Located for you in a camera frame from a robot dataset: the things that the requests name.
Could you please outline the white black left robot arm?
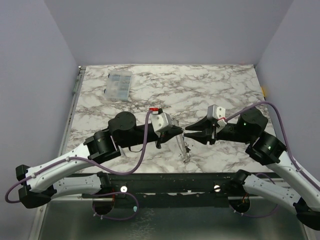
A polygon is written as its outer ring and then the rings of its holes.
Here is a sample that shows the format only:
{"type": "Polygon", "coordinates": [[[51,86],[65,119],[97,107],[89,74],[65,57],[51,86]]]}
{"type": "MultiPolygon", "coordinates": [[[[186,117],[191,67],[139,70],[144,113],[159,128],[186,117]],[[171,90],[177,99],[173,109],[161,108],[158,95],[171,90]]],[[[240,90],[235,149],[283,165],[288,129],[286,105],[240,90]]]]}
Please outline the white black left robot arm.
{"type": "Polygon", "coordinates": [[[160,149],[161,144],[182,133],[183,129],[174,125],[171,117],[160,108],[151,108],[143,125],[137,125],[133,113],[120,112],[108,121],[107,128],[95,132],[64,155],[34,167],[18,166],[16,177],[22,186],[18,190],[19,202],[27,209],[33,209],[64,195],[84,193],[106,197],[111,186],[97,174],[79,180],[68,180],[67,177],[92,166],[114,175],[133,174],[142,164],[148,143],[154,142],[160,149]],[[120,157],[121,149],[137,145],[141,145],[142,149],[133,169],[119,172],[102,165],[120,157]]]}

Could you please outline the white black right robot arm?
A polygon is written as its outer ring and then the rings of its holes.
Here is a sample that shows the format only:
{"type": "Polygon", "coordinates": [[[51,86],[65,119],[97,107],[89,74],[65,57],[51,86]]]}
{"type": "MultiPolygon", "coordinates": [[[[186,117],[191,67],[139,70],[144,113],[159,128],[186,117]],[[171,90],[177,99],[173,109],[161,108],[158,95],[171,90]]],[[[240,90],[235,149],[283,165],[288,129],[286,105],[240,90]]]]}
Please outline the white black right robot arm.
{"type": "Polygon", "coordinates": [[[256,107],[242,110],[235,124],[225,118],[226,110],[217,105],[207,109],[207,115],[187,126],[185,137],[201,144],[216,141],[247,144],[245,152],[251,159],[267,167],[289,184],[283,188],[265,181],[253,173],[238,170],[221,186],[231,195],[251,194],[263,197],[293,212],[305,226],[320,229],[320,183],[289,154],[289,148],[277,137],[265,131],[268,119],[256,107]]]}

